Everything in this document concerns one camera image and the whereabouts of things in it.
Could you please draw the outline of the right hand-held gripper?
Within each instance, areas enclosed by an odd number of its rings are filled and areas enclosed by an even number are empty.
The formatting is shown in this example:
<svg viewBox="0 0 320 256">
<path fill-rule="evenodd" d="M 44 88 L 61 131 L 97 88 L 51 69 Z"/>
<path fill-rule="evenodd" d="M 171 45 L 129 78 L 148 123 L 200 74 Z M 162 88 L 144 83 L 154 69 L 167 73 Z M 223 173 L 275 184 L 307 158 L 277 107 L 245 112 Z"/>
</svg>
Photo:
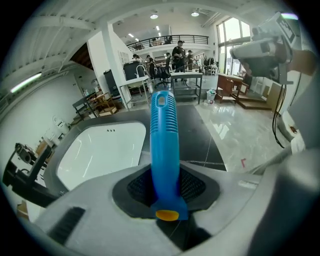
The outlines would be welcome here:
<svg viewBox="0 0 320 256">
<path fill-rule="evenodd" d="M 265 77 L 281 85 L 292 85 L 288 79 L 288 65 L 293 60 L 293 49 L 298 35 L 291 23 L 277 12 L 252 29 L 252 41 L 233 47 L 229 52 L 243 66 L 252 67 L 252 75 Z"/>
</svg>

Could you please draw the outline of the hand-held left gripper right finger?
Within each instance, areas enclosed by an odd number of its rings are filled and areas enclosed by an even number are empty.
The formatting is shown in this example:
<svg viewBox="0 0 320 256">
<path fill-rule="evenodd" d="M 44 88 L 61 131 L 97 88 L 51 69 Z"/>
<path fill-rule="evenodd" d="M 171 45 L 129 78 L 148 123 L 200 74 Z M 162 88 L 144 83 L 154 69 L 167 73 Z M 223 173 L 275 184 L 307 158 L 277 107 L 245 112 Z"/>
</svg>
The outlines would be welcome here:
<svg viewBox="0 0 320 256">
<path fill-rule="evenodd" d="M 213 171 L 214 205 L 194 215 L 210 238 L 187 256 L 294 256 L 317 253 L 319 150 L 271 165 L 264 175 Z"/>
</svg>

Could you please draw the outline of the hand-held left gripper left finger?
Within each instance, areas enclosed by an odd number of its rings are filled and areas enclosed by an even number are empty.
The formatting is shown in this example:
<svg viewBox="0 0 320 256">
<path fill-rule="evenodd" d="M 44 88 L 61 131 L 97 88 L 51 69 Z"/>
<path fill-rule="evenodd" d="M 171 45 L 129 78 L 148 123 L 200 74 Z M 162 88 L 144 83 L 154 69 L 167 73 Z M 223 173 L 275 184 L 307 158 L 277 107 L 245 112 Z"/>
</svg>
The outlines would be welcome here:
<svg viewBox="0 0 320 256">
<path fill-rule="evenodd" d="M 132 218 L 114 203 L 114 185 L 142 168 L 130 167 L 78 185 L 42 212 L 32 225 L 33 237 L 54 256 L 178 256 L 182 251 L 155 220 Z M 60 244 L 51 231 L 73 207 L 84 213 Z"/>
</svg>

